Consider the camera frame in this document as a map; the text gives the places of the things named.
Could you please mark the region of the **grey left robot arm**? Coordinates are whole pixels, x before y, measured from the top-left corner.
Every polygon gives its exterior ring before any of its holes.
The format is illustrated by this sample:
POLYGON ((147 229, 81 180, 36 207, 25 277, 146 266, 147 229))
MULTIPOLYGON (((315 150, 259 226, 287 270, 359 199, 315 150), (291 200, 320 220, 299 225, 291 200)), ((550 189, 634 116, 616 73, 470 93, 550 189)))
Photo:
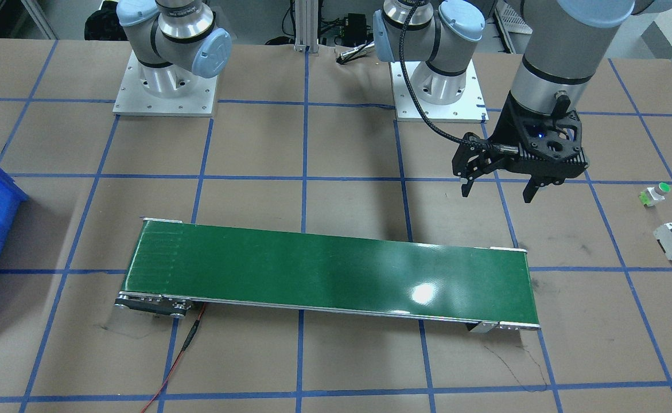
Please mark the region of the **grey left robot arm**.
POLYGON ((373 15, 375 51, 399 66, 407 97, 436 134, 457 144, 453 175, 469 196, 475 180, 496 170, 529 177, 523 199, 582 175, 577 105, 620 27, 630 16, 663 13, 672 1, 508 1, 530 29, 522 58, 488 138, 459 137, 435 124, 424 104, 461 99, 468 65, 495 1, 385 1, 373 15))

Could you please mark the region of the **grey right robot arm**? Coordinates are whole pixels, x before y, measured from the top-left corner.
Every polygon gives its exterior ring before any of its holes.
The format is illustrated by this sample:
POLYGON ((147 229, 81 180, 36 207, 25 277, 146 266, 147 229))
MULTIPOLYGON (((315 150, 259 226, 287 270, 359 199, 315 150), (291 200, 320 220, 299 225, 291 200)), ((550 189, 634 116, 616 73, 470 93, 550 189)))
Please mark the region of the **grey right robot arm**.
POLYGON ((107 156, 176 171, 207 155, 231 35, 202 1, 123 1, 124 41, 0 38, 0 166, 90 174, 107 156))

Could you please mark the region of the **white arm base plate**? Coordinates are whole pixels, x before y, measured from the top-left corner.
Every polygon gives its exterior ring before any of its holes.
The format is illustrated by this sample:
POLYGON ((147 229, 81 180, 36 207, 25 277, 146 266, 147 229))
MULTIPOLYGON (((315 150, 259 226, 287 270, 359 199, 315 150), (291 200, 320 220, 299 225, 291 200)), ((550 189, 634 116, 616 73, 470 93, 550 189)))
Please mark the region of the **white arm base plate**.
MULTIPOLYGON (((390 69, 397 120, 422 121, 407 90, 401 63, 391 63, 390 69)), ((488 120, 473 61, 469 61, 467 70, 456 77, 433 73, 423 62, 406 62, 406 69, 417 102, 433 123, 482 123, 488 120)))
POLYGON ((132 52, 112 112, 120 116, 212 117, 218 79, 195 76, 176 65, 150 68, 132 52))

